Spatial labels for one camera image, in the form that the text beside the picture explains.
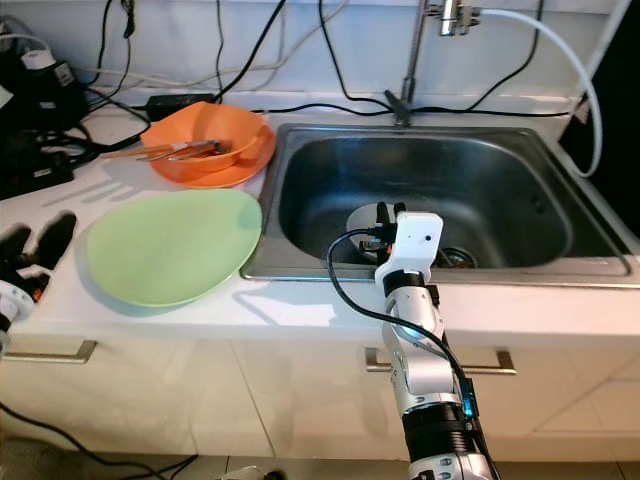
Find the light green plate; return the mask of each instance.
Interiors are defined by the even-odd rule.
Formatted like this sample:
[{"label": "light green plate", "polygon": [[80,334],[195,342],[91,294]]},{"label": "light green plate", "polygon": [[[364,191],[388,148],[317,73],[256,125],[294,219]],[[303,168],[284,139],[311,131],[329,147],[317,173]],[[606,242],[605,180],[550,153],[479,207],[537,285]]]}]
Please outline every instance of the light green plate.
[{"label": "light green plate", "polygon": [[91,276],[109,295],[145,307],[179,305],[238,271],[258,243],[260,205],[237,190],[198,190],[128,203],[87,235]]}]

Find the kitchen counter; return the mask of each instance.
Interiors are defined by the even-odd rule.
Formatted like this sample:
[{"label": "kitchen counter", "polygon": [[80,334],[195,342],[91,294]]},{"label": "kitchen counter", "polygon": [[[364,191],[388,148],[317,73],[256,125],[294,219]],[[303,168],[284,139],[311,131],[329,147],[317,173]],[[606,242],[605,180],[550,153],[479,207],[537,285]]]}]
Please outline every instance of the kitchen counter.
[{"label": "kitchen counter", "polygon": [[[385,124],[389,118],[342,114],[270,115],[277,128],[287,122]],[[555,144],[558,120],[528,120],[479,115],[420,117],[416,124],[438,126],[524,126],[534,128],[566,162]],[[139,128],[120,112],[95,115],[88,126],[96,140],[113,142]],[[87,339],[105,336],[194,338],[306,338],[380,341],[379,322],[347,307],[328,282],[246,280],[233,275],[205,297],[168,309],[125,305],[92,282],[86,270],[84,243],[91,224],[131,200],[180,190],[145,163],[98,159],[76,171],[76,180],[0,203],[0,230],[16,222],[37,232],[62,210],[78,216],[76,238],[54,272],[33,315],[12,334],[64,335]],[[238,189],[258,196],[264,171]],[[625,231],[590,185],[594,203],[638,255],[637,240]],[[350,283],[358,302],[380,309],[384,297],[372,283]],[[640,290],[441,285],[441,312],[450,339],[457,343],[500,345],[634,345],[640,339]]]}]

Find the cabinet handle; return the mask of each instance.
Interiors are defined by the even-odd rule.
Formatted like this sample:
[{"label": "cabinet handle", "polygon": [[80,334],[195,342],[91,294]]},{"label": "cabinet handle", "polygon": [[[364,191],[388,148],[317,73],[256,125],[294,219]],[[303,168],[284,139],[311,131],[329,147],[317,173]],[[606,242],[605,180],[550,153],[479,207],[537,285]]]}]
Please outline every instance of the cabinet handle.
[{"label": "cabinet handle", "polygon": [[74,354],[65,353],[12,353],[8,352],[2,358],[2,361],[8,360],[12,362],[37,362],[37,363],[73,363],[84,365],[89,361],[93,351],[98,346],[98,342],[94,340],[85,340]]},{"label": "cabinet handle", "polygon": [[[507,350],[497,350],[498,366],[491,365],[462,365],[462,369],[469,375],[516,375],[518,371],[513,365],[511,354]],[[367,347],[364,350],[367,372],[390,372],[390,363],[378,362],[378,349]]]}]

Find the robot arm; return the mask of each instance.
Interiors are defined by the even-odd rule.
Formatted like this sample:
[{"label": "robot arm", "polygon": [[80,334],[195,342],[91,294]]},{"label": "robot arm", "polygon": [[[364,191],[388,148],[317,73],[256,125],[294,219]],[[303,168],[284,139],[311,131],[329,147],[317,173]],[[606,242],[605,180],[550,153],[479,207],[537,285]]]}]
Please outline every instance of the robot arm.
[{"label": "robot arm", "polygon": [[339,286],[331,253],[340,239],[327,255],[331,280],[352,308],[386,320],[382,334],[411,459],[410,480],[499,480],[478,421],[473,383],[448,351],[439,299],[427,286],[442,219],[405,210],[396,205],[397,222],[391,223],[386,205],[378,204],[377,223],[367,230],[376,240],[361,243],[361,249],[378,254],[375,280],[386,297],[386,315],[356,305]]}]

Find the stainless steel sink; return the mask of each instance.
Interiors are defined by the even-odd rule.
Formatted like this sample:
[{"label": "stainless steel sink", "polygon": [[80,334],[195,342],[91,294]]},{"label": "stainless steel sink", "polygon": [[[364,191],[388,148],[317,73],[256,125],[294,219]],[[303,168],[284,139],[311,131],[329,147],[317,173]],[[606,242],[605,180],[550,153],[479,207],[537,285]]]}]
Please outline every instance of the stainless steel sink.
[{"label": "stainless steel sink", "polygon": [[[329,244],[379,201],[443,217],[440,245],[454,261],[436,265],[434,282],[640,283],[634,258],[535,132],[511,128],[282,126],[260,198],[263,236],[243,275],[327,279]],[[352,243],[335,258],[341,278],[372,278]]]}]

